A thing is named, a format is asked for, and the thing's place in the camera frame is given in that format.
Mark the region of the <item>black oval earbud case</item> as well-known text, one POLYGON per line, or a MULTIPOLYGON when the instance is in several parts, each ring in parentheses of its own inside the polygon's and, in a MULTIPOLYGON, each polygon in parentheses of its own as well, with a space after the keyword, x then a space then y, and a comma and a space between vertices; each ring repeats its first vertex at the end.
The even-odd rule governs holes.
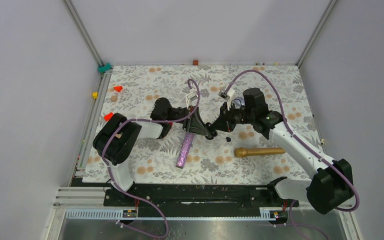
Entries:
POLYGON ((213 140, 215 137, 218 136, 218 133, 216 130, 212 129, 212 124, 210 122, 207 122, 205 125, 205 138, 207 140, 213 140))

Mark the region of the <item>lavender earbud charging case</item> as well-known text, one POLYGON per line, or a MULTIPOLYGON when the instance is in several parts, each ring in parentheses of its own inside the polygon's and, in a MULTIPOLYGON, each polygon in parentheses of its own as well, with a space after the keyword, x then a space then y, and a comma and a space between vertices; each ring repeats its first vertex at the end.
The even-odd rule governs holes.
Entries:
POLYGON ((240 99, 235 99, 235 100, 233 101, 233 103, 234 103, 238 108, 245 107, 245 103, 244 103, 242 100, 240 100, 240 99))

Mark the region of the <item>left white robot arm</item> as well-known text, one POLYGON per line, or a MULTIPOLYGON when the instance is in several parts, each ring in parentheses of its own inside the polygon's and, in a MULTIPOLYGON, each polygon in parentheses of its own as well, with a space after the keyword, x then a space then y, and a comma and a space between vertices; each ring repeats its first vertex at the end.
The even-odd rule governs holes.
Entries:
POLYGON ((115 197, 122 205, 128 206, 135 200, 135 192, 130 188, 134 180, 127 161, 136 141, 163 139, 173 123, 181 124, 187 134, 204 136, 210 140, 215 136, 210 124, 201 119, 197 106, 175 108, 165 97, 155 101, 150 120, 128 121, 126 116, 115 113, 95 136, 92 146, 109 168, 111 184, 118 189, 115 197))

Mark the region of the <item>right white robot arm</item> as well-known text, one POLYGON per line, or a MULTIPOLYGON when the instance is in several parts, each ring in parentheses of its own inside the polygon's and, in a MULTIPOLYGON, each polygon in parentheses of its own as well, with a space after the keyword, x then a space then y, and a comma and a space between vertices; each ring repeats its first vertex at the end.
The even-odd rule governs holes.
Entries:
POLYGON ((267 201, 273 206, 285 200, 309 203, 320 214, 327 214, 346 201, 356 198, 352 167, 345 159, 335 160, 302 139, 288 126, 283 115, 269 110, 265 96, 259 88, 243 92, 241 106, 236 106, 234 90, 222 89, 225 99, 212 130, 232 132, 236 125, 252 125, 267 140, 281 147, 307 173, 308 180, 281 177, 272 181, 274 188, 267 191, 267 201))

